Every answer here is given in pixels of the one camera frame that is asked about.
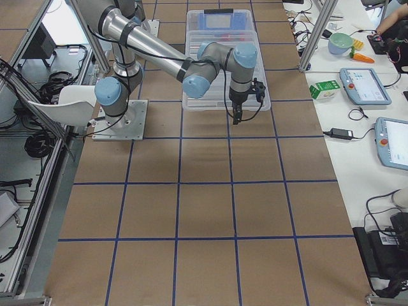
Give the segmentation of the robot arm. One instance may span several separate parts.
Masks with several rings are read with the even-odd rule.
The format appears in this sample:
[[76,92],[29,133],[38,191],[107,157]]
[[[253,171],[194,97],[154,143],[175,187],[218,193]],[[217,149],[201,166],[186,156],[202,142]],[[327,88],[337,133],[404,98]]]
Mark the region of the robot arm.
[[229,89],[222,96],[231,100],[229,116],[234,125],[243,121],[242,105],[250,95],[255,95],[258,103],[263,102],[265,86],[253,76],[258,56],[253,44],[231,48],[204,42],[197,58],[192,59],[133,21],[134,1],[79,1],[78,7],[89,29],[175,77],[190,98],[202,98],[220,71],[229,72],[224,78]]

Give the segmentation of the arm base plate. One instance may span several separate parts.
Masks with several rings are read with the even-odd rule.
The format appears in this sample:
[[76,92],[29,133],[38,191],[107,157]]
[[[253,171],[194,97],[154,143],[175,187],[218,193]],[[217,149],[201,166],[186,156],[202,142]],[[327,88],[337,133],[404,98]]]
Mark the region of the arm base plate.
[[130,100],[127,112],[113,127],[110,126],[110,123],[115,122],[113,117],[107,117],[100,107],[98,116],[105,118],[98,120],[94,125],[92,139],[95,141],[143,140],[148,103],[147,99]]
[[158,32],[159,32],[159,24],[160,21],[159,20],[148,20],[145,19],[142,22],[142,28],[145,29],[146,31],[148,31],[150,34],[154,35],[155,37],[158,36]]

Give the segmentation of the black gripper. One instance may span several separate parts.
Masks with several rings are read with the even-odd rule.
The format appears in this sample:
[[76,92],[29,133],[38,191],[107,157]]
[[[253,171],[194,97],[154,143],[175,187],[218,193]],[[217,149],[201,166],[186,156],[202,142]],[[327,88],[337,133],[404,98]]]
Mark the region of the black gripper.
[[247,101],[247,92],[238,92],[233,89],[229,89],[229,99],[232,102],[233,108],[233,125],[237,125],[242,121],[242,104]]

